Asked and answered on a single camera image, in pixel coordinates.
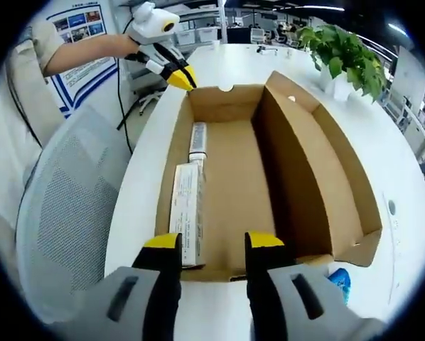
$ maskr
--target camera lens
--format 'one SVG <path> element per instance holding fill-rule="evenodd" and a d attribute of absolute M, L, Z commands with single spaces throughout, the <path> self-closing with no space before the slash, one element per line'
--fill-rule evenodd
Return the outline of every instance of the camera lens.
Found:
<path fill-rule="evenodd" d="M 170 31 L 173 27 L 175 26 L 175 24 L 174 23 L 167 23 L 166 25 L 165 25 L 165 27 L 163 28 L 163 32 L 168 32 L 168 31 Z"/>

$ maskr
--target white box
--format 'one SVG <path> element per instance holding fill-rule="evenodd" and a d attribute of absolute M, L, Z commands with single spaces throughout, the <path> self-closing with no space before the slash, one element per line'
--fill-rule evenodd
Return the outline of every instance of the white box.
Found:
<path fill-rule="evenodd" d="M 198 164 L 176 166 L 171 197 L 170 233 L 182 234 L 183 266 L 202 265 L 203 185 Z"/>
<path fill-rule="evenodd" d="M 198 165 L 198 171 L 200 172 L 200 179 L 206 181 L 206 154 L 194 153 L 189 155 L 189 163 L 195 163 Z"/>
<path fill-rule="evenodd" d="M 195 44 L 195 30 L 176 32 L 179 45 Z"/>
<path fill-rule="evenodd" d="M 206 123 L 194 123 L 190 136 L 189 158 L 192 153 L 204 153 L 206 155 L 206 138 Z"/>
<path fill-rule="evenodd" d="M 197 32 L 202 43 L 217 40 L 217 27 L 197 28 Z"/>

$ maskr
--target potted plant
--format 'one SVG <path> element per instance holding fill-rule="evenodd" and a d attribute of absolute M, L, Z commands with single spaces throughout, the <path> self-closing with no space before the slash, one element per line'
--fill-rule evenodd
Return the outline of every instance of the potted plant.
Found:
<path fill-rule="evenodd" d="M 362 89 L 362 95 L 369 94 L 373 102 L 379 97 L 386 85 L 383 67 L 354 33 L 324 25 L 316 31 L 305 27 L 297 34 L 301 47 L 309 48 L 316 69 L 322 72 L 325 92 L 339 100 L 346 100 L 353 88 Z"/>

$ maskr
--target white flower pot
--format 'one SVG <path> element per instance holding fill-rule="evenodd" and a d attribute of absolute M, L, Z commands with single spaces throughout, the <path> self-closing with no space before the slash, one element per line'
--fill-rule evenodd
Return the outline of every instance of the white flower pot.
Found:
<path fill-rule="evenodd" d="M 345 102 L 354 90 L 352 83 L 347 81 L 347 73 L 342 73 L 336 78 L 332 78 L 329 72 L 329 68 L 326 65 L 322 65 L 320 74 L 320 88 L 326 93 L 332 96 L 336 101 Z"/>

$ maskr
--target open cardboard box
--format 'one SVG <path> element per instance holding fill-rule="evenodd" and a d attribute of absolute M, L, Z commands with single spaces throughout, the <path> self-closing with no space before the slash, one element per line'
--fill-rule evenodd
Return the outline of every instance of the open cardboard box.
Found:
<path fill-rule="evenodd" d="M 208 124 L 205 266 L 181 279 L 245 275 L 249 230 L 275 233 L 299 263 L 372 263 L 382 223 L 360 160 L 330 113 L 277 72 L 265 85 L 186 95 L 163 174 L 156 234 L 168 232 L 175 168 L 187 162 L 194 121 Z"/>

